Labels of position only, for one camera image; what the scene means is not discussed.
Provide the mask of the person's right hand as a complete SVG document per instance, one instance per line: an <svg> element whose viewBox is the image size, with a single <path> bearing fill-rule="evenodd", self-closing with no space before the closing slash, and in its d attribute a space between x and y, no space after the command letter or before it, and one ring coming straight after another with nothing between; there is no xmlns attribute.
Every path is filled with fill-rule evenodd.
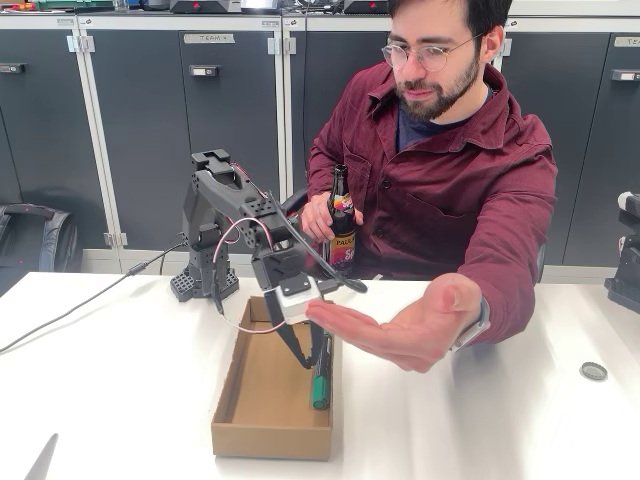
<svg viewBox="0 0 640 480"><path fill-rule="evenodd" d="M304 206L300 216L303 232L313 241L320 243L334 238L331 228L333 220L328 208L329 197L329 191L312 196Z"/></svg>

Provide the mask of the person's left hand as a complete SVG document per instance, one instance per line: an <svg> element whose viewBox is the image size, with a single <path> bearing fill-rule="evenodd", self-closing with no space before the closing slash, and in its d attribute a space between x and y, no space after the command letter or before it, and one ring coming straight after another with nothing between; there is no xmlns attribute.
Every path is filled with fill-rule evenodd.
<svg viewBox="0 0 640 480"><path fill-rule="evenodd" d="M357 310L312 300L306 315L343 341L388 360L405 371L425 373L442 360L471 321L482 293L473 280L448 273L431 281L424 294L391 321L377 323Z"/></svg>

